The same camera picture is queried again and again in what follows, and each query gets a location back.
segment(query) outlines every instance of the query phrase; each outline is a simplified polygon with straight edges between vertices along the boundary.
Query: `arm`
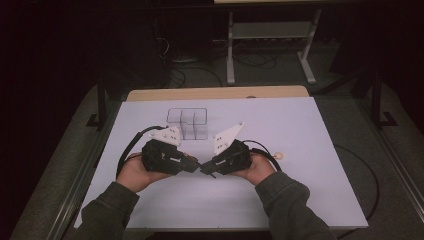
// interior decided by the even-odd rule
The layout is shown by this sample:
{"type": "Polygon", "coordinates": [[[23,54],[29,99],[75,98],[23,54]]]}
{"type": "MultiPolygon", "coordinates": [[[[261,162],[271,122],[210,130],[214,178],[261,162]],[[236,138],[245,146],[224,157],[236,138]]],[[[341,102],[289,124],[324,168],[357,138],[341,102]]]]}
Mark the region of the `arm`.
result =
{"type": "Polygon", "coordinates": [[[82,210],[74,239],[121,239],[139,199],[137,192],[170,175],[145,170],[141,156],[131,155],[116,182],[82,210]]]}
{"type": "Polygon", "coordinates": [[[256,186],[273,239],[335,239],[327,224],[306,206],[309,189],[285,173],[275,172],[265,157],[252,155],[250,169],[234,175],[256,186]]]}

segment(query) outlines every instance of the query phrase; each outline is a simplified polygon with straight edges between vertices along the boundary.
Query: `white paper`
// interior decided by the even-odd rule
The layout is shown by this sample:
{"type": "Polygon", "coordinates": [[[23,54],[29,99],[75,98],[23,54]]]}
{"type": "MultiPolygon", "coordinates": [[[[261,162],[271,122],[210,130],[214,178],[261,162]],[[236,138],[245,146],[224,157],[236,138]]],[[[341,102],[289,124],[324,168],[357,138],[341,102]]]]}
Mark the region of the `white paper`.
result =
{"type": "MultiPolygon", "coordinates": [[[[207,162],[214,156],[212,136],[244,122],[237,139],[258,141],[271,154],[282,152],[278,162],[283,171],[310,189],[307,205],[330,227],[368,226],[311,97],[125,102],[83,207],[115,180],[118,159],[134,135],[150,126],[165,126],[170,108],[207,108],[208,139],[183,140],[180,151],[207,162]]],[[[143,136],[132,152],[140,152],[148,140],[143,136]]],[[[217,179],[199,170],[181,172],[150,185],[139,193],[128,228],[267,229],[268,218],[254,187],[238,177],[215,175],[217,179]]],[[[80,223],[79,214],[75,226],[80,223]]]]}

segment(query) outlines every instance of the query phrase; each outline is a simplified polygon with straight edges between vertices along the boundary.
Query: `person's right hand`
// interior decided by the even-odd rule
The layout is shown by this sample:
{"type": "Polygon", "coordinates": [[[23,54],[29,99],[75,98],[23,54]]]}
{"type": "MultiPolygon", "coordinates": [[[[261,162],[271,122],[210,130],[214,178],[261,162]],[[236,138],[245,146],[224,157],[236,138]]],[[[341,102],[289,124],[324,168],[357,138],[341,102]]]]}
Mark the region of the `person's right hand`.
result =
{"type": "Polygon", "coordinates": [[[272,167],[269,160],[260,154],[251,153],[250,157],[252,160],[250,168],[234,172],[232,175],[242,177],[256,186],[269,175],[273,174],[275,169],[272,167]]]}
{"type": "Polygon", "coordinates": [[[147,171],[141,161],[141,153],[133,153],[122,167],[116,182],[137,193],[150,184],[170,176],[166,173],[147,171]]]}

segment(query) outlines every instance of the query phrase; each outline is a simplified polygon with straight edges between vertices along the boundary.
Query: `dark background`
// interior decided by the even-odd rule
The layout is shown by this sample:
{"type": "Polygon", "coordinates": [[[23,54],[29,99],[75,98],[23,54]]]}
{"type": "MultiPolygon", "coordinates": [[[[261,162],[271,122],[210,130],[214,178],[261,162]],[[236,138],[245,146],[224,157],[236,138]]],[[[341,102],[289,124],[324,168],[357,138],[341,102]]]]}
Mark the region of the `dark background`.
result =
{"type": "MultiPolygon", "coordinates": [[[[117,8],[133,2],[90,1],[90,6],[117,8]]],[[[227,20],[222,12],[166,16],[85,12],[87,6],[74,1],[0,4],[4,186],[0,238],[6,239],[80,101],[100,77],[109,95],[117,99],[134,88],[163,87],[169,81],[168,67],[158,57],[155,35],[173,39],[182,49],[197,47],[200,54],[207,54],[202,51],[210,40],[225,38],[226,31],[220,29],[225,29],[227,20]],[[196,38],[194,30],[204,34],[196,38]]],[[[424,36],[419,9],[410,4],[327,6],[315,40],[341,42],[334,72],[349,74],[368,64],[377,67],[424,132],[424,36]]],[[[261,20],[272,15],[254,16],[261,20]]]]}

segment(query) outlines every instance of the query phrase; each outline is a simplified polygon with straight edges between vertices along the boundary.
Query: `gray sweater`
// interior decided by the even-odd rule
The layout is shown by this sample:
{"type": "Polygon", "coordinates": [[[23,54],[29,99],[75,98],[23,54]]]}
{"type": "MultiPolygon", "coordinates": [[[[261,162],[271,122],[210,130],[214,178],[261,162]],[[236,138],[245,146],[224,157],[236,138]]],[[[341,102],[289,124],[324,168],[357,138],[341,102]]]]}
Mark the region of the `gray sweater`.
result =
{"type": "MultiPolygon", "coordinates": [[[[335,239],[327,224],[306,206],[309,189],[283,172],[256,186],[269,217],[273,239],[335,239]]],[[[106,191],[82,210],[75,239],[121,239],[139,197],[112,182],[106,191]]]]}

